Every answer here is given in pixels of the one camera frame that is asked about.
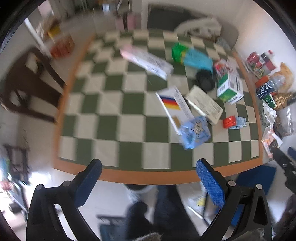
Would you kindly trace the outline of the white box with flag stripes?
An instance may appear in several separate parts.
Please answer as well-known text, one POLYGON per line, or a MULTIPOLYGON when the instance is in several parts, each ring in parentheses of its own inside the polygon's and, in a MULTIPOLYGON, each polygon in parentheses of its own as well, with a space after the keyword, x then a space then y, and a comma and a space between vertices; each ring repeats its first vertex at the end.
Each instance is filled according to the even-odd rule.
POLYGON ((161 102, 177 135, 180 135, 180 127, 194 119, 184 97, 176 86, 157 91, 156 96, 161 102))

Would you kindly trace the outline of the blue floor mat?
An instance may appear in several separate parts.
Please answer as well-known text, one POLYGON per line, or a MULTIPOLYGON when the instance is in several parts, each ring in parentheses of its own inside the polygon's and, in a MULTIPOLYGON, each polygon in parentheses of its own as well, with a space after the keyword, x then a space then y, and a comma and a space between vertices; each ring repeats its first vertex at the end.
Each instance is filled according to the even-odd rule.
POLYGON ((236 179, 236 183, 239 186, 250 188, 261 184, 264 193, 267 195, 274 180, 275 173, 275 167, 261 165, 240 173, 236 179))

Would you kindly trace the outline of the red white snack packet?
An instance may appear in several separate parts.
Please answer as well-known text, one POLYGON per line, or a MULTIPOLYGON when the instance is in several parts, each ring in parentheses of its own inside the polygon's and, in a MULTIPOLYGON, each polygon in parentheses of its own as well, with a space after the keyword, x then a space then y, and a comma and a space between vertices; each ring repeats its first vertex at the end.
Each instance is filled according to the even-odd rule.
POLYGON ((235 63, 230 60, 220 59, 214 64, 214 69, 219 77, 223 77, 228 72, 238 75, 235 63))

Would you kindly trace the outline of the black round lid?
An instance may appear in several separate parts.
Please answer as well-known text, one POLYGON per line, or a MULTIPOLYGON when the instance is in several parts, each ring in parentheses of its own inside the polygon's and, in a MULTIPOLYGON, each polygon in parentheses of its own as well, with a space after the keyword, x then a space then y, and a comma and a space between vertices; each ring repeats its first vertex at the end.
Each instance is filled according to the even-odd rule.
POLYGON ((204 92, 214 89, 215 81, 212 78, 212 73, 208 70, 200 70, 195 77, 195 84, 204 92))

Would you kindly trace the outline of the right dark trouser leg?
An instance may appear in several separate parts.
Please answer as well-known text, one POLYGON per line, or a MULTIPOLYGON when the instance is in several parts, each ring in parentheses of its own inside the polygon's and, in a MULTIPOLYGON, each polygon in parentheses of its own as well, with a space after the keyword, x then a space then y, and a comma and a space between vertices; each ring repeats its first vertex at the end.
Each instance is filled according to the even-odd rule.
POLYGON ((154 228, 161 240, 199 240, 176 185, 159 185, 154 209, 154 228))

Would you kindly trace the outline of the dark trouser leg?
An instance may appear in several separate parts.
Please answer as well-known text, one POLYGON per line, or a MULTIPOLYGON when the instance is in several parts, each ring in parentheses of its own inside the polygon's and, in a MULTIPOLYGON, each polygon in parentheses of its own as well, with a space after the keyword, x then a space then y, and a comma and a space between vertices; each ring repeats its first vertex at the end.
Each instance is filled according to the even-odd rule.
POLYGON ((161 240, 199 240, 176 185, 159 185, 154 209, 154 228, 161 240))
POLYGON ((162 240, 159 227, 151 224, 145 217, 147 205, 143 201, 132 204, 126 214, 122 227, 123 240, 162 240))

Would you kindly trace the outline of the blue label plastic bottle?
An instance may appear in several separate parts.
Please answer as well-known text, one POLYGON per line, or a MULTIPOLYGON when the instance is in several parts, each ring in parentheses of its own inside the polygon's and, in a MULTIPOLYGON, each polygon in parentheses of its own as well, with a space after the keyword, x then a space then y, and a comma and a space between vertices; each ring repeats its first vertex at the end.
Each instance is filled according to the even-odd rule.
POLYGON ((263 99, 266 95, 278 91, 284 84, 285 77, 283 75, 271 77, 266 83, 256 89, 256 95, 258 98, 263 99))

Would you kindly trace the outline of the white cloth pile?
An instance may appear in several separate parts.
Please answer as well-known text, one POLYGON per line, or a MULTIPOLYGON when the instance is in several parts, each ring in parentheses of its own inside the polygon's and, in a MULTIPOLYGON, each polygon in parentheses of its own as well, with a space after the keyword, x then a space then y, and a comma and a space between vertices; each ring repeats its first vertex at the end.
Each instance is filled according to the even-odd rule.
POLYGON ((206 39, 219 37, 222 25, 214 17, 187 20, 180 23, 174 32, 185 36, 194 36, 206 39))

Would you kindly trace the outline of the red can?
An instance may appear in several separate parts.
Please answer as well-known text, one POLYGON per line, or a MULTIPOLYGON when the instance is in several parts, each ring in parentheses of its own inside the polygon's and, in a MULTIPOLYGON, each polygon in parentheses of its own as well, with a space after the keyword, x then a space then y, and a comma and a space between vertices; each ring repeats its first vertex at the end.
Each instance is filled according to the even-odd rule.
POLYGON ((255 66, 260 62, 260 56, 257 52, 252 52, 246 59, 246 62, 249 66, 255 66))

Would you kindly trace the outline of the green white checkered rug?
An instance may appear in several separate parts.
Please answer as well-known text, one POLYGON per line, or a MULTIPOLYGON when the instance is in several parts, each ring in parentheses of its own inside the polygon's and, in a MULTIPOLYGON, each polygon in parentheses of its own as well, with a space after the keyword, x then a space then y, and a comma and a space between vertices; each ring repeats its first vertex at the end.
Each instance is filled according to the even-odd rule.
POLYGON ((93 35, 83 48, 60 100, 55 135, 55 169, 71 174, 99 159, 101 180, 127 184, 182 184, 198 180, 195 168, 205 158, 224 176, 262 165, 261 123, 256 96, 237 53, 195 37, 168 31, 108 31, 93 35), (246 127, 228 130, 219 120, 210 139, 185 150, 157 91, 177 87, 186 95, 195 71, 174 63, 170 78, 124 60, 120 47, 131 44, 169 62, 171 47, 181 43, 213 60, 228 59, 237 67, 244 96, 237 104, 217 100, 222 117, 246 118, 246 127))

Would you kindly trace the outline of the white flat paper box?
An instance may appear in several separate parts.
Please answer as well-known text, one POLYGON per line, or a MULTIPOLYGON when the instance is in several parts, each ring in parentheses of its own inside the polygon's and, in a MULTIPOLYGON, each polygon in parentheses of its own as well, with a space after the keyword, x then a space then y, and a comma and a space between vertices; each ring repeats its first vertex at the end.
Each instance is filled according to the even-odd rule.
POLYGON ((223 109, 200 87, 194 85, 185 99, 211 125, 216 125, 220 120, 223 109))

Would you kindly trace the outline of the long pink white box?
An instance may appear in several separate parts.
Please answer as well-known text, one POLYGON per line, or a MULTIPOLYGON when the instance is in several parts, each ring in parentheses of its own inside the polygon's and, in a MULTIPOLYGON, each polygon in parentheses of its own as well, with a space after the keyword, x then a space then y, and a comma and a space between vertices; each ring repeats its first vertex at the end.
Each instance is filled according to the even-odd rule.
POLYGON ((132 45, 124 45, 119 48, 121 56, 146 71, 167 80, 172 75, 173 65, 167 61, 132 45))

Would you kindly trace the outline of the small red blue milk carton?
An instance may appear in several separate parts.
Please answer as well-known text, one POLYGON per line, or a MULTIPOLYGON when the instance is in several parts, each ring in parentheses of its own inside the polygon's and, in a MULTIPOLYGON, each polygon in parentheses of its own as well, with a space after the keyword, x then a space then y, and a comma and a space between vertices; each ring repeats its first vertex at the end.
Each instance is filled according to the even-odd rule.
POLYGON ((223 127, 226 129, 238 130, 246 127, 246 118, 230 116, 223 120, 223 127))

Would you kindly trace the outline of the green blue plastic bag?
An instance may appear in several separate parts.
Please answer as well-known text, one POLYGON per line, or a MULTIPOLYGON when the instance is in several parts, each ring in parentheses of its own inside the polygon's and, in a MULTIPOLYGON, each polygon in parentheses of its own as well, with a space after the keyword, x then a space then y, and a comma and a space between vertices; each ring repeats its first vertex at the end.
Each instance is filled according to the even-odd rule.
POLYGON ((171 48, 171 56, 175 62, 182 65, 210 72, 213 71, 213 60, 194 48, 176 43, 171 48))

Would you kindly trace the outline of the orange white snack bag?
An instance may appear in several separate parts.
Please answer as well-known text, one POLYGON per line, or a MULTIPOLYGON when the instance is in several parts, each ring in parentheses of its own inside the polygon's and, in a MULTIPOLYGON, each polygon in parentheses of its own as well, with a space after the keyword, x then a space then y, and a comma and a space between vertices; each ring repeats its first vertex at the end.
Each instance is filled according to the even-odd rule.
POLYGON ((261 142, 270 159, 273 158, 274 150, 283 144, 282 139, 269 126, 264 130, 261 142))

